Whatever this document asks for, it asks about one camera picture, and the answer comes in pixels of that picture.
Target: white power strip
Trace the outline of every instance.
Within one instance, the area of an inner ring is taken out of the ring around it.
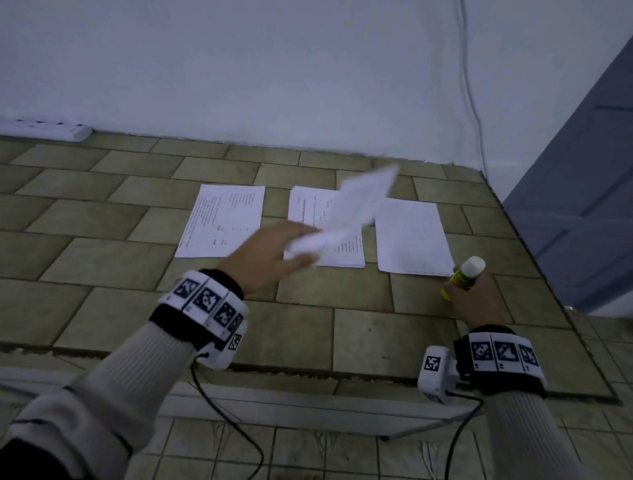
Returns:
[[[0,118],[0,135],[6,135],[8,137],[81,142],[86,140],[91,133],[92,129],[85,125],[68,125],[61,122],[33,122],[30,120],[7,120]]]

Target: glue stick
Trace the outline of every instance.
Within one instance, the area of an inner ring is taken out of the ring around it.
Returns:
[[[486,263],[478,256],[471,256],[464,264],[448,279],[450,283],[462,290],[470,290],[475,284],[475,280],[484,271]],[[442,288],[440,294],[446,300],[451,301],[451,296]]]

